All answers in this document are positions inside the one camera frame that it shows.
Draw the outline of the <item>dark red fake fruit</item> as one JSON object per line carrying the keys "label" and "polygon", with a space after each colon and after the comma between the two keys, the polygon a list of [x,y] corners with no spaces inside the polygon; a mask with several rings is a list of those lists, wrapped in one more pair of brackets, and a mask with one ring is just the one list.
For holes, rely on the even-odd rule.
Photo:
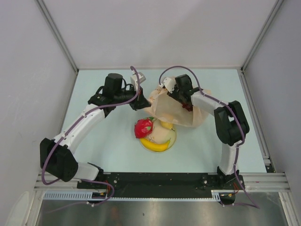
{"label": "dark red fake fruit", "polygon": [[190,104],[182,104],[182,107],[189,112],[193,111],[193,106]]}

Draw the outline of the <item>translucent banana-print plastic bag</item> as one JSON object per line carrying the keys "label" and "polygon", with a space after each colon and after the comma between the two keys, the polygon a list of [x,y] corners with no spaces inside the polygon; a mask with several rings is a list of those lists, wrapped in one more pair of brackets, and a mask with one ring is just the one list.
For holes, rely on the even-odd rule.
{"label": "translucent banana-print plastic bag", "polygon": [[166,89],[158,85],[148,97],[151,106],[144,111],[161,121],[185,127],[198,127],[207,119],[209,113],[204,109],[193,106],[193,111],[189,112],[167,93]]}

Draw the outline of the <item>orange fake fruit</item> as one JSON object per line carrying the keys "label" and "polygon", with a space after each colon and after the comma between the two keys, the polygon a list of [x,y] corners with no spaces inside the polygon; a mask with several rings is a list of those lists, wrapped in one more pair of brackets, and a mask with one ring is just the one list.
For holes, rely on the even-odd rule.
{"label": "orange fake fruit", "polygon": [[165,122],[165,121],[160,121],[160,124],[163,128],[166,128],[168,130],[173,130],[174,129],[174,125],[172,123]]}

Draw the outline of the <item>yellow fake banana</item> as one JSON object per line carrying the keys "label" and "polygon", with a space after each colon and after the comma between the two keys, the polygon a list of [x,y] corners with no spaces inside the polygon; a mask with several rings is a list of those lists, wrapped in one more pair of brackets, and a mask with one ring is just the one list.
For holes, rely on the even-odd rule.
{"label": "yellow fake banana", "polygon": [[148,150],[153,151],[153,152],[163,152],[168,149],[168,146],[170,144],[170,141],[166,141],[163,144],[156,144],[154,142],[151,142],[145,138],[140,138],[141,144]]}

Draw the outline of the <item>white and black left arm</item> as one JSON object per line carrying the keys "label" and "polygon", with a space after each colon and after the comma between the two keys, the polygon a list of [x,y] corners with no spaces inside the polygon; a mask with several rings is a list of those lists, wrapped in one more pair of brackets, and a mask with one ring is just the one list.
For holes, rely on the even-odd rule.
{"label": "white and black left arm", "polygon": [[72,179],[87,180],[93,188],[103,185],[101,169],[91,163],[78,162],[75,151],[92,128],[104,120],[117,106],[130,105],[137,111],[150,107],[144,97],[141,83],[146,80],[141,72],[133,72],[131,82],[127,84],[121,74],[110,73],[104,85],[93,94],[83,112],[67,129],[53,139],[45,138],[40,143],[40,167],[43,184],[50,185],[45,173],[57,180],[68,182]]}

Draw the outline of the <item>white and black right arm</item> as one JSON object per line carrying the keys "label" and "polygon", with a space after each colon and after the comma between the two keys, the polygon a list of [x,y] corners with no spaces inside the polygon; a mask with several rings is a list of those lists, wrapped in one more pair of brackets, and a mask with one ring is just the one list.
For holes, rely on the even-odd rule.
{"label": "white and black right arm", "polygon": [[215,130],[222,142],[222,158],[217,167],[217,184],[228,189],[238,179],[239,148],[250,131],[243,108],[238,101],[225,103],[207,94],[202,88],[194,88],[186,74],[174,79],[164,78],[163,87],[168,96],[179,102],[186,110],[198,107],[214,117]]}

